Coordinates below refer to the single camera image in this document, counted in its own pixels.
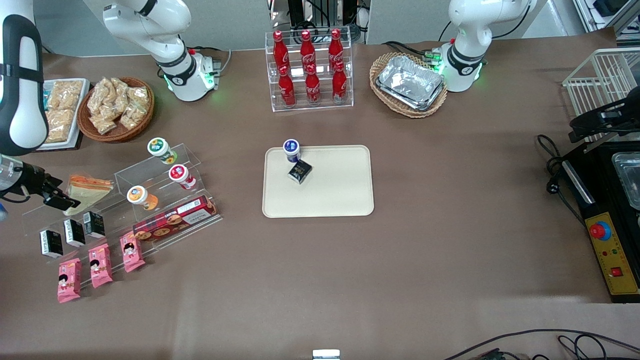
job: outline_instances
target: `small bottle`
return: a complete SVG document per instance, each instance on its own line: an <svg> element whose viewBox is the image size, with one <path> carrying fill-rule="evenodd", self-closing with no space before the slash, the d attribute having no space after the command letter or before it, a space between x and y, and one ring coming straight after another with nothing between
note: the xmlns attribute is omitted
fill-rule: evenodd
<svg viewBox="0 0 640 360"><path fill-rule="evenodd" d="M127 192L127 200L134 205L142 205L145 210L153 210L158 205L158 198L149 194L147 189L136 185Z"/></svg>
<svg viewBox="0 0 640 360"><path fill-rule="evenodd" d="M344 63L340 61L335 64L333 74L333 102L344 104L347 101L347 75L344 74Z"/></svg>
<svg viewBox="0 0 640 360"><path fill-rule="evenodd" d="M329 72L335 71L335 64L342 62L342 42L340 29L331 30L331 44L329 45Z"/></svg>
<svg viewBox="0 0 640 360"><path fill-rule="evenodd" d="M169 143L163 138L153 138L147 144L149 153L163 162L165 165L171 165L178 159L178 154L171 150Z"/></svg>
<svg viewBox="0 0 640 360"><path fill-rule="evenodd" d="M189 174L189 169L181 164L174 165L169 170L169 179L179 183L185 190L191 190L196 186L196 178Z"/></svg>
<svg viewBox="0 0 640 360"><path fill-rule="evenodd" d="M316 73L316 49L311 44L311 32L309 30L302 31L302 46L300 47L300 56L302 57L302 69L305 74L309 74L309 69L313 68Z"/></svg>
<svg viewBox="0 0 640 360"><path fill-rule="evenodd" d="M309 105L318 106L320 104L320 79L316 75L316 65L309 65L307 68L307 78L305 85L307 86L307 100Z"/></svg>
<svg viewBox="0 0 640 360"><path fill-rule="evenodd" d="M287 46L282 42L282 31L276 30L273 33L273 40L275 44L273 46L273 59L276 61L278 72L281 69L285 69L285 72L289 72L291 65L289 64L289 50Z"/></svg>
<svg viewBox="0 0 640 360"><path fill-rule="evenodd" d="M300 155L300 144L295 139L288 139L282 145L287 160L291 163L297 163L302 157Z"/></svg>
<svg viewBox="0 0 640 360"><path fill-rule="evenodd" d="M292 108L296 105L296 94L293 91L293 81L289 77L287 69L281 68L279 71L280 80L278 80L278 85L280 86L280 94L284 101L284 107Z"/></svg>

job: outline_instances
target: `wicker basket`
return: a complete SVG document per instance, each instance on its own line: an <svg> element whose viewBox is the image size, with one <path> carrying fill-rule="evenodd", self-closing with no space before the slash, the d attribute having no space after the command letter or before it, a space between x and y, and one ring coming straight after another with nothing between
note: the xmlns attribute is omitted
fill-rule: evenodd
<svg viewBox="0 0 640 360"><path fill-rule="evenodd" d="M418 59L413 55L408 55L403 53L384 54L383 56L380 56L376 61L373 62L373 65L371 65L371 69L369 70L369 83L371 85L371 89L380 98L380 100L382 100L382 102L384 102L391 110L395 111L396 113L402 114L406 117L410 117L413 119L421 119L421 118L427 117L433 114L434 112L436 112L436 110L439 107L441 107L442 103L447 98L446 85L440 92L440 95L438 95L438 97L435 99L433 104L431 104L431 106L427 109L427 111L417 111L415 109L412 109L407 104L401 102L395 97L380 90L380 88L376 86L376 78L378 77L378 75L380 75L382 70L384 70L384 68L387 66L387 64L389 63L389 60L391 60L391 58L395 56L400 56L400 55L408 56L409 59L415 61L416 64L418 65L422 65L424 67L427 66L427 64L424 61Z"/></svg>
<svg viewBox="0 0 640 360"><path fill-rule="evenodd" d="M149 125L151 118L154 116L154 105L156 103L154 100L154 92L147 85L147 83L136 78L120 78L120 80L122 80L122 82L129 85L130 87L140 88L144 86L147 89L147 93L149 96L149 109L147 111L147 114L142 118L142 121L131 130L124 127L124 125L120 123L120 117L118 117L115 120L117 125L116 128L112 129L104 135L100 135L100 133L98 133L98 131L95 129L95 126L93 126L93 124L89 120L89 118L91 117L91 113L89 112L89 108L87 108L86 106L86 103L89 101L89 98L93 93L93 89L91 89L82 100L77 114L77 121L78 126L80 127L80 131L82 131L83 134L88 138L99 142L125 142L140 134Z"/></svg>

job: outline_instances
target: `white tray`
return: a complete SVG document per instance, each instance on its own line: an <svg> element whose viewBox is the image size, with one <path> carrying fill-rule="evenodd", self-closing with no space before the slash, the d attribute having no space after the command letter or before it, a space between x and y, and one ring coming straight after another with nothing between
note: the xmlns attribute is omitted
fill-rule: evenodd
<svg viewBox="0 0 640 360"><path fill-rule="evenodd" d="M264 216L364 217L373 212L371 157L366 146L306 146L301 153L302 160L313 167L302 184L287 176L294 164L281 147L264 155Z"/></svg>
<svg viewBox="0 0 640 360"><path fill-rule="evenodd" d="M76 146L76 142L78 140L78 136L80 134L80 128L77 123L77 114L78 108L80 107L80 103L89 92L89 80L82 78L70 78L70 79L55 79L55 80L45 80L42 85L44 90L51 91L53 89L53 83L56 81L82 81L82 90L80 90L80 96L78 97L78 103L76 104L76 110L74 112L74 121L71 123L71 130L69 131L69 135L67 136L66 142L53 142L53 143L43 143L42 146L38 148L41 150L60 150L60 149L70 149Z"/></svg>

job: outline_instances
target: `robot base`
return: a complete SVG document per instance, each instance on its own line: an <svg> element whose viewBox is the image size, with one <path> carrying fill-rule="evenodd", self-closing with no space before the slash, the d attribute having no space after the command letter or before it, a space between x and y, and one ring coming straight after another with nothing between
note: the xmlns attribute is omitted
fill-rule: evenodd
<svg viewBox="0 0 640 360"><path fill-rule="evenodd" d="M463 92L471 87L474 81L477 79L477 75L480 72L482 66L476 67L474 70L472 67L462 69L462 73L468 69L465 75L461 75L458 70L453 67L447 58L447 51L451 44L444 44L441 48L442 54L442 76L444 77L445 84L447 84L447 91L451 92Z"/></svg>
<svg viewBox="0 0 640 360"><path fill-rule="evenodd" d="M196 101L203 98L211 90L217 90L220 83L220 69L222 62L213 60L210 56L202 56L201 54L193 55L196 61L196 71L187 80L186 84L177 86L171 84L166 78L169 90L182 101Z"/></svg>

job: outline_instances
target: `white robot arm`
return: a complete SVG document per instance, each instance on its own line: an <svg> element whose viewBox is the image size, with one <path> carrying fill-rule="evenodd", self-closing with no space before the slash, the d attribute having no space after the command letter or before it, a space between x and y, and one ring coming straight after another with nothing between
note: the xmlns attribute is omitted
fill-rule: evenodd
<svg viewBox="0 0 640 360"><path fill-rule="evenodd" d="M24 155L42 145L49 132L32 1L0 1L0 40L0 154Z"/></svg>
<svg viewBox="0 0 640 360"><path fill-rule="evenodd" d="M449 18L458 27L453 44L444 44L442 75L447 89L462 92L471 87L491 44L493 34L489 24L515 20L537 0L451 0Z"/></svg>
<svg viewBox="0 0 640 360"><path fill-rule="evenodd" d="M190 53L178 36L191 24L182 0L119 0L106 6L102 17L113 36L151 53L178 99L195 101L214 90L213 60Z"/></svg>

